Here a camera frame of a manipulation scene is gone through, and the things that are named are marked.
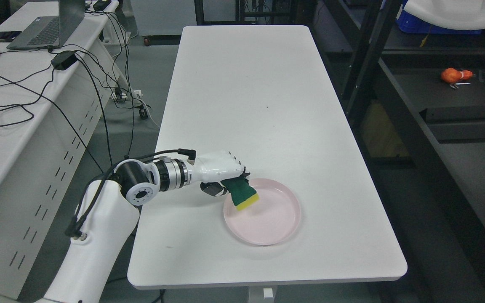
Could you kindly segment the white robotic hand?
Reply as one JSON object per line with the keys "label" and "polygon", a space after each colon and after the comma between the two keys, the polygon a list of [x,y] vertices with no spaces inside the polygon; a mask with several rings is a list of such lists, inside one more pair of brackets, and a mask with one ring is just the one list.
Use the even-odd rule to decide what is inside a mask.
{"label": "white robotic hand", "polygon": [[230,192],[222,184],[225,180],[235,179],[249,183],[245,166],[225,150],[202,154],[195,160],[187,159],[185,164],[187,164],[189,184],[199,182],[200,189],[213,197],[220,197]]}

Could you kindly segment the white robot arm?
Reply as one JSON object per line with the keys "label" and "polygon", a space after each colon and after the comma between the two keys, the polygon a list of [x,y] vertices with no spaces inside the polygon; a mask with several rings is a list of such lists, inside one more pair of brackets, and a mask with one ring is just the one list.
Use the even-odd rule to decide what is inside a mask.
{"label": "white robot arm", "polygon": [[41,303],[98,303],[140,217],[138,206],[190,182],[193,149],[162,150],[112,165],[89,182],[65,230],[70,246]]}

